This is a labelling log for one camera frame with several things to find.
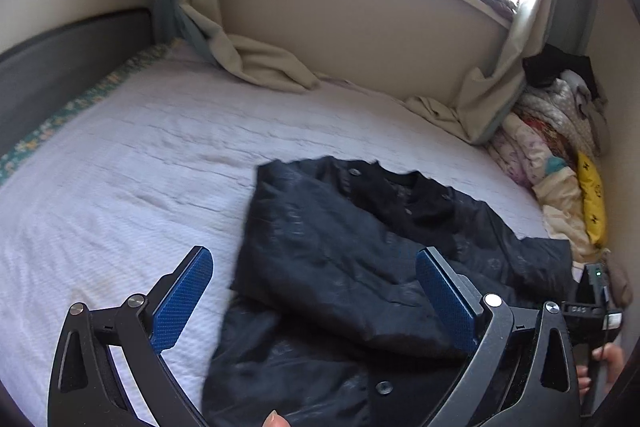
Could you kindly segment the right hand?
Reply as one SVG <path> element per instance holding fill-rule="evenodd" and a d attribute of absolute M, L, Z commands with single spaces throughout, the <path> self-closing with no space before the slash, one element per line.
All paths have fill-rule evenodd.
<path fill-rule="evenodd" d="M 604 346 L 591 351 L 593 361 L 603 362 L 606 366 L 605 392 L 609 393 L 625 366 L 624 351 L 615 343 L 605 343 Z M 579 395 L 583 398 L 591 388 L 592 379 L 588 376 L 588 367 L 576 366 Z"/>

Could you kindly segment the left hand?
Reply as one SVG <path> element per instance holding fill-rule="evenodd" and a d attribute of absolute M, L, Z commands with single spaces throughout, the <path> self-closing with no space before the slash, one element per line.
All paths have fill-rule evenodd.
<path fill-rule="evenodd" d="M 262 427 L 291 427 L 291 425 L 284 416 L 273 410 L 262 423 Z"/>

